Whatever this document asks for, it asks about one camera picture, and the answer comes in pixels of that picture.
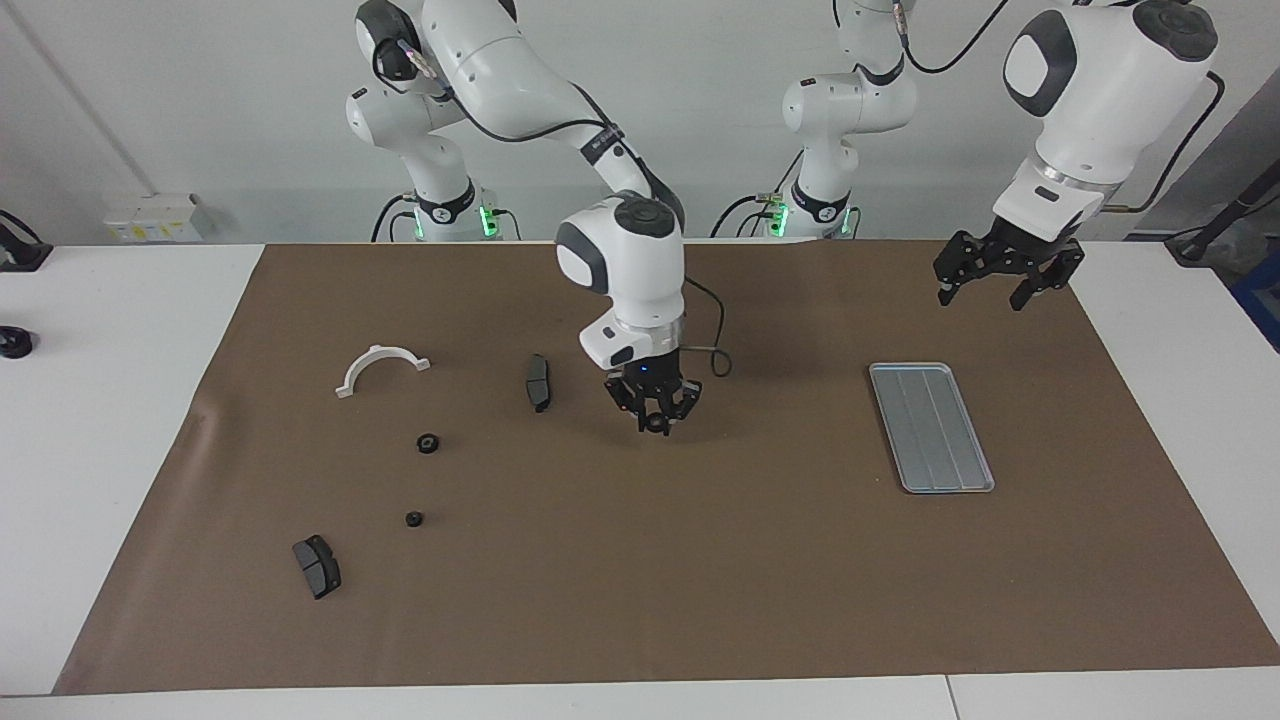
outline white table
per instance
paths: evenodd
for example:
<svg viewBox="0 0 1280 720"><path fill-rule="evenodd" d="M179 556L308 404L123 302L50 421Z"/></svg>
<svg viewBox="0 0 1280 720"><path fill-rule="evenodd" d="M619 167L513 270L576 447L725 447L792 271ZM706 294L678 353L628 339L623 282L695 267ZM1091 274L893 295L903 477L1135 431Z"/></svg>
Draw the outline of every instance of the white table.
<svg viewBox="0 0 1280 720"><path fill-rule="evenodd" d="M1156 245L1085 250L1075 292L1276 634L1280 356L1208 272L1178 268ZM0 364L0 694L52 688L260 252L61 249L35 275L0 275L0 323L41 336L36 355ZM1280 716L1280 669L0 700L4 719L319 719L370 710L479 719L1261 720Z"/></svg>

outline white arch-shaped part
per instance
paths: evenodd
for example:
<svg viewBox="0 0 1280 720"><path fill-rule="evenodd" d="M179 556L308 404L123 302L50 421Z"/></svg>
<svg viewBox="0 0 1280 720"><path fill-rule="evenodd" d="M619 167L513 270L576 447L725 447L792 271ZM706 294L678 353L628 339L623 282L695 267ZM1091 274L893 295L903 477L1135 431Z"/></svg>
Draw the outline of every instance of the white arch-shaped part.
<svg viewBox="0 0 1280 720"><path fill-rule="evenodd" d="M360 377L360 373L364 373L365 368L372 365L374 363L388 357L399 357L406 363L411 363L415 368L417 368L419 373L431 366L430 360L426 357L419 357L403 347L383 347L380 345L375 345L369 348L369 352L356 357L356 361L347 369L346 383L334 392L338 393L339 398L356 395L356 379Z"/></svg>

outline rectangular tray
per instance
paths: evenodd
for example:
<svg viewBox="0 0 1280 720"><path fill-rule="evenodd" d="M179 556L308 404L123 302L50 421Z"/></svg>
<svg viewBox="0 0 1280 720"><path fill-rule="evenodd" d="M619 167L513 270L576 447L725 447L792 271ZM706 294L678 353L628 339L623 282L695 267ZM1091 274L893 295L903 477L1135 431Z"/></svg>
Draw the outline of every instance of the rectangular tray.
<svg viewBox="0 0 1280 720"><path fill-rule="evenodd" d="M908 492L996 488L951 368L942 363L877 363L870 375L897 474Z"/></svg>

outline brown mat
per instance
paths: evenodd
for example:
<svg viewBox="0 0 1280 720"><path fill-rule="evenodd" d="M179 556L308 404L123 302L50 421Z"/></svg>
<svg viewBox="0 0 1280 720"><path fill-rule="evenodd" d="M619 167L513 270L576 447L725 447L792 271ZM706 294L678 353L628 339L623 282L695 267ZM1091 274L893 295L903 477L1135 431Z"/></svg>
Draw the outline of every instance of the brown mat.
<svg viewBox="0 0 1280 720"><path fill-rule="evenodd" d="M604 304L550 247L268 249L58 692L1280 664L1075 299L942 310L936 251L691 247L737 372L689 356L707 391L663 439L609 404L576 345ZM435 366L337 400L374 343ZM995 493L900 489L884 360L951 364ZM312 533L344 580L319 602Z"/></svg>

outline white backdrop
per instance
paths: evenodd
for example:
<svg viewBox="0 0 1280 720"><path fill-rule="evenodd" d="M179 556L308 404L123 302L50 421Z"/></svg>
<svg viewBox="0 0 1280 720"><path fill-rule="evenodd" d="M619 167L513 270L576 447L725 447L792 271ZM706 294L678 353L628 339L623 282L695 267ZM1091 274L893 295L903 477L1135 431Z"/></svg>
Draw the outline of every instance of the white backdrop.
<svg viewBox="0 0 1280 720"><path fill-rule="evenodd" d="M913 40L925 63L950 58L993 0L920 3ZM1224 109L1194 158L1280 65L1275 0L1203 0L1224 49ZM54 67L163 192L195 192L216 240L351 241L367 237L393 191L398 159L356 140L343 101L372 78L353 40L357 0L0 0L0 204L55 242L104 241L101 195L128 188L110 152L51 91L18 40ZM1046 0L1019 0L955 70L919 79L905 129L858 141L855 202L865 237L947 237L986 229L991 204L1039 123L1001 82L1010 40ZM787 85L847 69L826 0L521 0L538 51L588 87L650 165L684 199L690 234L704 234L732 199L769 190L797 142L781 119ZM1211 94L1144 159L1120 201L1138 201ZM599 197L572 150L504 146L474 129L444 131L472 176L520 214L526 237ZM1123 237L1137 218L1093 223L1085 237Z"/></svg>

